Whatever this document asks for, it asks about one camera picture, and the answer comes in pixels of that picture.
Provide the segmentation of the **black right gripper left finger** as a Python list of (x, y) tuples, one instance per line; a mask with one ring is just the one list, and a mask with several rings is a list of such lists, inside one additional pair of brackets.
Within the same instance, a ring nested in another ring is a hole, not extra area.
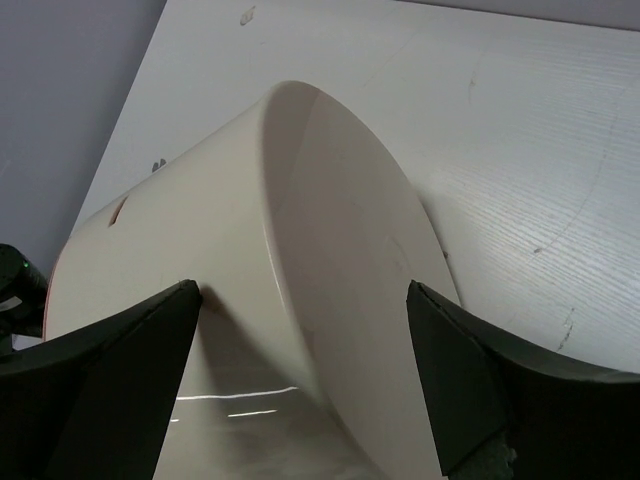
[(4, 479), (150, 479), (194, 338), (183, 280), (103, 320), (1, 356)]

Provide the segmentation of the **orange top drawer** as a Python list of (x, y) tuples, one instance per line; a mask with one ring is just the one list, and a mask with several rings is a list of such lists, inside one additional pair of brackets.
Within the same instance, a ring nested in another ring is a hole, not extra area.
[(54, 264), (54, 267), (52, 268), (51, 275), (50, 275), (49, 280), (48, 280), (47, 295), (46, 295), (46, 299), (45, 299), (44, 313), (43, 313), (43, 326), (42, 326), (42, 340), (43, 341), (47, 341), (48, 313), (49, 313), (50, 298), (51, 298), (51, 292), (52, 292), (53, 280), (54, 280), (56, 267), (57, 267), (57, 262)]

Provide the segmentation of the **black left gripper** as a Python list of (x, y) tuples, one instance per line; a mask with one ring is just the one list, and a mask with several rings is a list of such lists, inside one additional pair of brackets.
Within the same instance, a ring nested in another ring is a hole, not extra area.
[(46, 277), (18, 249), (1, 244), (1, 354), (13, 352), (12, 336), (43, 336)]

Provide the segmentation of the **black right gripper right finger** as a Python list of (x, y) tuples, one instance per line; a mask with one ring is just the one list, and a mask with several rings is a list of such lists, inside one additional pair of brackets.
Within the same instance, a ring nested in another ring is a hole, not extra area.
[(406, 307), (444, 476), (638, 477), (637, 374), (535, 345), (419, 282)]

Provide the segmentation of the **small white plastic piece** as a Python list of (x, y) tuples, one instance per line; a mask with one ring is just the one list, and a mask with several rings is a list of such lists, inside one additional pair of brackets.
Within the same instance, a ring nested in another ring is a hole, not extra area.
[(256, 7), (253, 6), (253, 7), (249, 8), (247, 11), (245, 11), (241, 15), (241, 18), (240, 18), (240, 25), (241, 26), (247, 25), (254, 18), (255, 9), (256, 9)]

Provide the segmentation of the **cream round drawer cabinet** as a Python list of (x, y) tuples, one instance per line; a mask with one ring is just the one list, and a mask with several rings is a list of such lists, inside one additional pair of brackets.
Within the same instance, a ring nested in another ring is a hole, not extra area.
[(318, 88), (274, 86), (56, 262), (47, 339), (199, 286), (157, 478), (441, 477), (406, 297), (454, 281), (393, 156)]

